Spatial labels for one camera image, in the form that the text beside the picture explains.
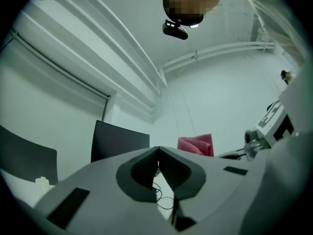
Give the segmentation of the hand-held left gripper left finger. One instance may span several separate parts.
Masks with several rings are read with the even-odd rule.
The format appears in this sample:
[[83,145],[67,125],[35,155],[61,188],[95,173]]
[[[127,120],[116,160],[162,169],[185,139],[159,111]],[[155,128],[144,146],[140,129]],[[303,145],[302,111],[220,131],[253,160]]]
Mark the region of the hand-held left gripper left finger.
[[93,162],[59,182],[36,204],[48,217],[76,188],[89,191],[66,231],[74,235],[173,235],[175,229],[155,203],[138,202],[126,195],[116,181],[120,165],[145,153],[140,149]]

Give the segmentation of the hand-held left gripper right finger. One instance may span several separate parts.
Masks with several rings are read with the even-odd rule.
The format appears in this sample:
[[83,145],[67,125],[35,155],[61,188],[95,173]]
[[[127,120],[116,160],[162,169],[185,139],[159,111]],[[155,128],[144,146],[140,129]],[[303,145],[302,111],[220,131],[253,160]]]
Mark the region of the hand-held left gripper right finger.
[[174,189],[173,224],[160,221],[160,235],[242,235],[245,216],[265,171],[268,151],[251,162],[201,156],[169,147],[158,149],[160,162],[183,168]]

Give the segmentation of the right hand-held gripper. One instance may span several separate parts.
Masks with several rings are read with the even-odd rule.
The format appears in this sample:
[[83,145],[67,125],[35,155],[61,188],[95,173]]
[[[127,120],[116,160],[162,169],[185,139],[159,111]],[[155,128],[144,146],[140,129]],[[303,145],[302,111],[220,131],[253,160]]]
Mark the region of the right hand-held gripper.
[[222,159],[254,160],[257,153],[271,149],[279,140],[295,133],[287,112],[279,100],[268,108],[266,114],[255,124],[254,129],[246,130],[244,149],[232,150],[218,156]]

